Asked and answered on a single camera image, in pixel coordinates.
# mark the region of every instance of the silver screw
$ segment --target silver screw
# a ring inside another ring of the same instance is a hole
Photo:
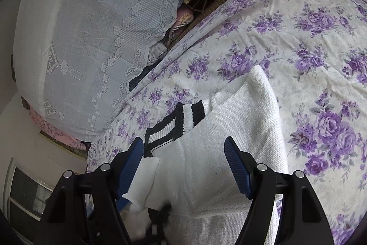
[[[257,169],[260,170],[261,172],[264,172],[267,170],[267,166],[265,164],[260,163],[257,165]]]
[[[72,175],[73,175],[73,172],[71,170],[67,170],[63,174],[64,178],[70,178]]]
[[[103,172],[106,172],[107,170],[109,170],[111,168],[111,165],[109,164],[109,163],[105,163],[105,164],[102,164],[101,166],[100,166],[100,169],[101,169],[101,171],[103,171]]]
[[[305,174],[300,170],[297,170],[294,174],[296,175],[296,177],[300,179],[302,179],[305,176]]]

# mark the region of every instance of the window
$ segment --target window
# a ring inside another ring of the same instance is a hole
[[[13,158],[5,184],[4,215],[23,242],[32,244],[53,188],[42,183]]]

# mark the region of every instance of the bed sheet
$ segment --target bed sheet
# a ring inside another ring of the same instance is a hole
[[[144,138],[178,102],[208,98],[261,65],[278,99],[289,171],[307,174],[335,244],[344,244],[367,210],[366,28],[366,0],[228,0],[128,95],[89,150],[88,171]]]

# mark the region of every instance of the pink fabric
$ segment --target pink fabric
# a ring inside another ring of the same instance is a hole
[[[41,128],[47,135],[51,136],[52,138],[56,139],[63,144],[66,144],[72,148],[76,148],[79,150],[86,150],[86,146],[81,143],[80,140],[76,139],[75,137],[71,137],[64,132],[60,131],[55,126],[51,125],[50,123],[46,122],[43,117],[41,117],[31,106],[29,107],[30,115],[34,123]]]

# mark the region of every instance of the sheer white cloth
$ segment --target sheer white cloth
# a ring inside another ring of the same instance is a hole
[[[105,131],[179,0],[22,0],[14,40],[21,95],[84,141]]]

